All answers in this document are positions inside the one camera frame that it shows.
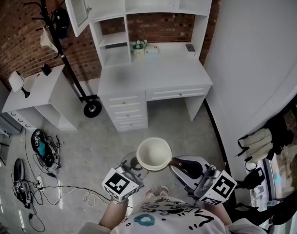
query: white side table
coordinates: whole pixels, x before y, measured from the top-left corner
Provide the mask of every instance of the white side table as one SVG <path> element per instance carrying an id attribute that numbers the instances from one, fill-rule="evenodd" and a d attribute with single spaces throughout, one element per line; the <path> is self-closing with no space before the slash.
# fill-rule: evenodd
<path id="1" fill-rule="evenodd" d="M 7 112 L 29 131 L 41 127 L 43 117 L 61 131 L 77 130 L 81 102 L 62 73 L 64 65 L 55 67 L 45 76 L 42 72 L 25 78 L 24 89 L 11 91 L 2 112 Z"/>

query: white bowl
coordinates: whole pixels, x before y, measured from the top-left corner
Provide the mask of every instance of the white bowl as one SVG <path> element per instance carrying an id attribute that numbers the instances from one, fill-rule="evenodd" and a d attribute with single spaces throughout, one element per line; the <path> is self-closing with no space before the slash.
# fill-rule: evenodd
<path id="1" fill-rule="evenodd" d="M 164 169 L 172 159 L 169 144 L 162 138 L 148 138 L 138 147 L 137 159 L 139 164 L 150 171 Z"/>

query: coat rack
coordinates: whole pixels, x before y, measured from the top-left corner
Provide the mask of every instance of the coat rack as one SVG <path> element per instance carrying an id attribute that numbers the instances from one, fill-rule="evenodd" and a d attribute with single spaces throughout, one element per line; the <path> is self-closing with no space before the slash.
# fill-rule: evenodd
<path id="1" fill-rule="evenodd" d="M 69 64 L 69 61 L 67 60 L 65 54 L 63 53 L 63 50 L 69 48 L 71 46 L 71 44 L 69 44 L 69 46 L 66 47 L 66 48 L 62 47 L 62 45 L 60 43 L 60 40 L 57 37 L 56 29 L 55 29 L 55 27 L 53 25 L 53 21 L 52 21 L 53 16 L 51 16 L 51 17 L 49 16 L 47 6 L 46 6 L 46 0 L 40 0 L 40 3 L 38 3 L 38 2 L 27 2 L 23 6 L 26 6 L 26 5 L 29 5 L 29 4 L 36 4 L 37 6 L 40 7 L 40 9 L 41 9 L 40 15 L 42 15 L 42 17 L 32 18 L 32 20 L 42 20 L 42 21 L 45 22 L 45 27 L 48 26 L 51 37 L 52 37 L 52 39 L 54 41 L 54 44 L 55 44 L 55 46 L 56 46 L 56 48 L 58 50 L 57 57 L 61 56 L 61 59 L 63 60 L 63 62 L 65 64 L 65 67 L 67 68 L 69 74 L 71 75 L 73 82 L 75 83 L 76 87 L 78 88 L 79 92 L 81 93 L 81 95 L 83 97 L 83 100 L 87 103 L 87 105 L 84 108 L 85 116 L 88 117 L 88 118 L 93 118 L 93 117 L 99 115 L 99 113 L 102 110 L 102 105 L 101 105 L 101 103 L 99 101 L 89 100 L 88 97 L 86 96 L 84 90 L 80 86 L 79 81 L 78 81 L 76 75 L 74 74 L 70 64 Z"/>

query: potted plant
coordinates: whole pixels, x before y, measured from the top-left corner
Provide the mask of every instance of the potted plant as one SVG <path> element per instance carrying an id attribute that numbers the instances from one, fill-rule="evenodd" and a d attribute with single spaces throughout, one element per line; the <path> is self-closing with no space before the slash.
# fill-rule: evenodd
<path id="1" fill-rule="evenodd" d="M 130 49 L 135 56 L 144 56 L 145 54 L 145 47 L 148 45 L 148 41 L 131 41 L 130 42 Z"/>

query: red brick wall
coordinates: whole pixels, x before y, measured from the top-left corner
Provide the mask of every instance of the red brick wall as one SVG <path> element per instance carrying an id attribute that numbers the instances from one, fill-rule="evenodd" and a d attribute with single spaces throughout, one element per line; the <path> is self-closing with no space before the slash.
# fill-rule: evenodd
<path id="1" fill-rule="evenodd" d="M 29 76 L 40 71 L 47 63 L 50 66 L 62 64 L 60 58 L 53 59 L 55 52 L 48 47 L 40 46 L 41 21 L 32 21 L 32 17 L 39 16 L 36 5 L 23 8 L 28 1 L 39 0 L 0 0 L 0 78 L 9 86 L 8 77 L 17 70 L 23 76 Z M 53 11 L 63 0 L 47 0 L 48 11 Z M 210 11 L 208 28 L 205 36 L 201 62 L 208 53 L 213 36 L 215 22 L 219 13 L 219 1 L 213 0 Z M 194 16 L 173 13 L 149 13 L 128 16 L 130 40 L 139 38 L 150 42 L 190 41 L 194 24 Z M 108 21 L 102 27 L 104 33 L 124 30 L 121 20 Z M 67 46 L 73 46 L 65 54 L 79 80 L 100 77 L 101 66 L 95 50 L 90 28 L 87 27 L 79 37 L 75 37 L 73 29 L 69 27 L 69 37 L 61 41 Z"/>

